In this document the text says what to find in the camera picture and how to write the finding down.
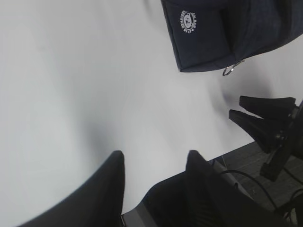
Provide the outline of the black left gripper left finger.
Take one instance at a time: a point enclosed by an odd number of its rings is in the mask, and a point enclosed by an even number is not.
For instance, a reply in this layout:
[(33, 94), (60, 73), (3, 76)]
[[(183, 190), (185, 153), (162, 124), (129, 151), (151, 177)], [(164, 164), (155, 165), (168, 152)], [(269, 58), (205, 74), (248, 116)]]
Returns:
[(25, 227), (119, 227), (125, 192), (125, 159), (114, 151), (76, 191)]

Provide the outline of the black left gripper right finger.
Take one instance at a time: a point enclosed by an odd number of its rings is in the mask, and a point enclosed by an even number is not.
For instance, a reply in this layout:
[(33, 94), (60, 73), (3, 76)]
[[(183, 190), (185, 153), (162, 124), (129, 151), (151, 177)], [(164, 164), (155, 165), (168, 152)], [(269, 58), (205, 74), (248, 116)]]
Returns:
[(186, 196), (192, 227), (289, 226), (226, 182), (195, 150), (187, 157)]

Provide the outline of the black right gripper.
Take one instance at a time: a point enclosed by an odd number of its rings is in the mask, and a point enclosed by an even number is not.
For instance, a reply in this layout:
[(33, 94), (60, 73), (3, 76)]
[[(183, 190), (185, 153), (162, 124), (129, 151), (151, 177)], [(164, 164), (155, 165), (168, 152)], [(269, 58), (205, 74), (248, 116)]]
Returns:
[[(259, 117), (230, 110), (229, 119), (245, 130), (269, 159), (262, 165), (260, 175), (274, 182), (291, 156), (303, 158), (303, 104), (295, 105), (295, 98), (256, 98), (240, 96), (239, 105)], [(282, 122), (290, 123), (285, 131)]]

